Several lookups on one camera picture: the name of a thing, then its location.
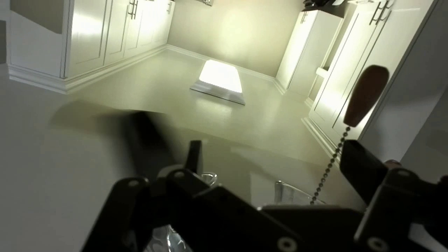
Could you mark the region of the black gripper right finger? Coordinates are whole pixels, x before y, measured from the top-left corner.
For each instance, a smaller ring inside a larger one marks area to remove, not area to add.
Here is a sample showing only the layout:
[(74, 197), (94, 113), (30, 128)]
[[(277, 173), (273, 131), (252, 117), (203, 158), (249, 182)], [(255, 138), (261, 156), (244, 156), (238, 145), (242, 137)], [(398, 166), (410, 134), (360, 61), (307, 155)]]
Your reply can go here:
[(340, 172), (366, 204), (374, 198), (391, 168), (357, 140), (343, 142)]

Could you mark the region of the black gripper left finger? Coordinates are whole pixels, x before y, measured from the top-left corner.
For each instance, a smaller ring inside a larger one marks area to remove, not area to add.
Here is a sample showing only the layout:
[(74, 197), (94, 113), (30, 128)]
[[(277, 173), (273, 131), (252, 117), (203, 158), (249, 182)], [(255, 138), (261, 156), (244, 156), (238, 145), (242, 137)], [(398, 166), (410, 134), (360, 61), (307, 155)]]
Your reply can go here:
[(189, 142), (186, 161), (184, 163), (168, 165), (158, 172), (158, 176), (165, 177), (177, 169), (189, 169), (196, 176), (202, 175), (202, 172), (203, 172), (203, 152), (202, 152), (202, 141), (200, 140), (192, 140)]

